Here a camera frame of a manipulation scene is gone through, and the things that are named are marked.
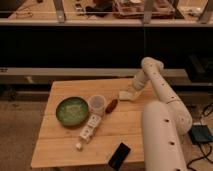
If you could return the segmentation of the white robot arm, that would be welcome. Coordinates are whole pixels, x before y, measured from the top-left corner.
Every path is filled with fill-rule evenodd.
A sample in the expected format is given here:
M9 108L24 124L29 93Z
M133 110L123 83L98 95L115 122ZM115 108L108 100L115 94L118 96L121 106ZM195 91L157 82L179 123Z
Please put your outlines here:
M161 75L164 64L151 57L141 61L142 69L132 83L119 92L120 100L135 101L148 81L157 100L142 112L142 136L146 171L187 171L179 137L192 127L185 104Z

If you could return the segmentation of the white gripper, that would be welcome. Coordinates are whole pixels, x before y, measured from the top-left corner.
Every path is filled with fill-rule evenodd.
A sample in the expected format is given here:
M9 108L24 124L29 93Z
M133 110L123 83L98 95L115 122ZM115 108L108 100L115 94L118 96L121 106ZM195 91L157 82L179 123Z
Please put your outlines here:
M140 70L133 78L133 81L132 81L133 86L129 84L123 89L123 91L134 92L134 88L136 90L140 90L140 91L134 92L134 100L135 100L140 97L142 93L142 89L145 87L148 81L149 81L149 78L146 76L145 72L143 70Z

